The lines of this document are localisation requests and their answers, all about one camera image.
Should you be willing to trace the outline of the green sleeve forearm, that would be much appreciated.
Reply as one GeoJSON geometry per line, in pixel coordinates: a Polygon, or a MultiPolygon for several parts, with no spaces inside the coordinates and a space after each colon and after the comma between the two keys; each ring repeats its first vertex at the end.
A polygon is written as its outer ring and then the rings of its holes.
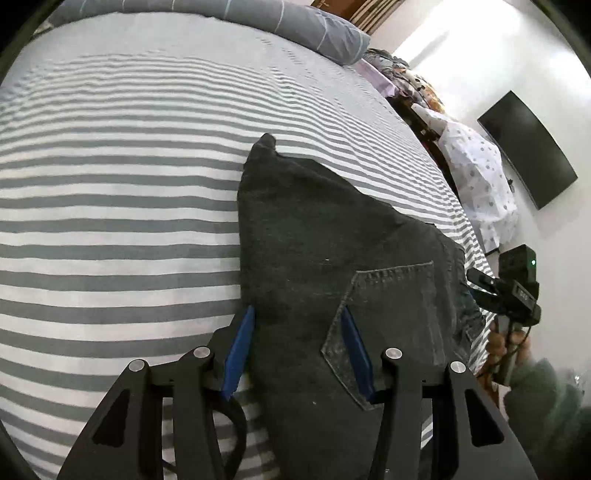
{"type": "Polygon", "coordinates": [[[540,479],[590,477],[590,407],[545,359],[514,370],[504,398],[508,423],[540,479]]]}

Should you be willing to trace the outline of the right hand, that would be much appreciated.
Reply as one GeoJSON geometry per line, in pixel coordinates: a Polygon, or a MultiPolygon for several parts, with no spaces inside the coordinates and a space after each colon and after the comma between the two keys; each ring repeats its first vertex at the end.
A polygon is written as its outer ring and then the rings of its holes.
{"type": "Polygon", "coordinates": [[[517,353],[514,354],[517,365],[525,364],[532,359],[531,339],[526,331],[516,330],[511,334],[509,340],[507,340],[506,336],[499,332],[497,321],[493,321],[490,326],[490,333],[488,335],[486,346],[488,358],[485,366],[491,367],[499,363],[508,355],[508,348],[510,346],[517,347],[517,353]]]}

